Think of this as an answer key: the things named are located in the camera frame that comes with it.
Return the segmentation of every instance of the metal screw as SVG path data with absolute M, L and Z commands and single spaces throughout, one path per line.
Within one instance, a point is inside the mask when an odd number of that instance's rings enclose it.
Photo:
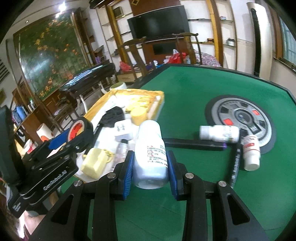
M 219 186 L 226 187 L 227 183 L 225 181 L 218 182 Z
M 78 187 L 82 184 L 82 181 L 81 180 L 78 180 L 78 181 L 75 181 L 74 182 L 74 186 Z
M 107 178 L 112 179 L 112 178 L 115 178 L 115 177 L 116 177 L 116 174 L 114 172 L 110 172 L 110 173 L 107 174 Z
M 187 177 L 187 178 L 191 179 L 191 178 L 193 178 L 193 177 L 194 177 L 194 174 L 193 174 L 193 173 L 191 173 L 191 172 L 188 172 L 188 173 L 186 173 L 186 174 L 185 174 L 185 177 Z

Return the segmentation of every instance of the white cup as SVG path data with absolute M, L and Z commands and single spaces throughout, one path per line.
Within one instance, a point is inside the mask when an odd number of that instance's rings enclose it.
M 124 82 L 118 82 L 110 87 L 110 90 L 124 90 L 127 86 Z

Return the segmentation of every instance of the white charger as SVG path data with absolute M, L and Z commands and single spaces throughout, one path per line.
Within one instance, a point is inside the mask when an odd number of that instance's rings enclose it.
M 133 130 L 131 120 L 127 119 L 115 122 L 114 136 L 117 142 L 120 142 L 122 139 L 132 140 Z

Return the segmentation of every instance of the wooden chair back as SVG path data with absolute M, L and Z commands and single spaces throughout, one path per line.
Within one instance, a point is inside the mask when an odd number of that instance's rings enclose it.
M 145 75 L 148 74 L 148 70 L 146 69 L 146 66 L 145 66 L 145 64 L 144 64 L 144 62 L 143 62 L 143 60 L 142 60 L 142 58 L 141 58 L 141 56 L 139 54 L 138 49 L 137 49 L 137 44 L 142 44 L 142 46 L 143 46 L 145 44 L 145 41 L 146 41 L 146 37 L 143 37 L 141 39 L 132 39 L 132 40 L 124 42 L 120 46 L 121 48 L 123 48 L 123 50 L 125 51 L 125 53 L 126 53 L 126 55 L 128 57 L 128 65 L 131 66 L 135 79 L 137 79 L 136 72 L 135 72 L 135 69 L 134 69 L 133 64 L 131 62 L 131 59 L 128 56 L 127 49 L 125 47 L 128 46 L 131 54 L 133 55 L 135 61 L 137 62 L 137 65 L 138 65 L 139 69 L 141 70 L 142 76 L 145 76 Z
M 180 53 L 180 58 L 181 58 L 182 63 L 184 63 L 184 59 L 183 59 L 183 56 L 181 54 L 179 38 L 184 37 L 184 41 L 186 42 L 186 47 L 187 47 L 187 50 L 188 50 L 188 53 L 189 53 L 191 64 L 197 64 L 194 48 L 192 46 L 192 42 L 191 42 L 191 38 L 190 38 L 191 36 L 195 37 L 197 47 L 198 47 L 199 56 L 200 56 L 199 65 L 202 65 L 202 54 L 201 54 L 201 51 L 200 51 L 200 43 L 198 42 L 198 38 L 197 38 L 198 33 L 196 33 L 196 34 L 193 34 L 193 33 L 180 33 L 180 34 L 174 34 L 174 36 L 176 37 L 176 40 L 177 40 L 177 49 L 178 49 L 178 52 Z
M 61 125 L 55 120 L 54 115 L 51 113 L 51 111 L 48 109 L 48 107 L 43 103 L 43 101 L 39 98 L 39 96 L 35 93 L 35 104 L 37 106 L 40 106 L 43 112 L 47 115 L 48 119 L 51 121 L 51 123 L 60 131 L 63 132 L 63 128 Z

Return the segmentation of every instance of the red button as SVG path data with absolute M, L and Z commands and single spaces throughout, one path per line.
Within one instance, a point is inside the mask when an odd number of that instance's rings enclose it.
M 252 110 L 255 115 L 260 115 L 260 113 L 256 110 Z
M 225 120 L 223 120 L 224 121 L 224 123 L 226 124 L 226 125 L 228 125 L 228 126 L 233 126 L 233 122 L 231 121 L 231 119 L 225 119 Z

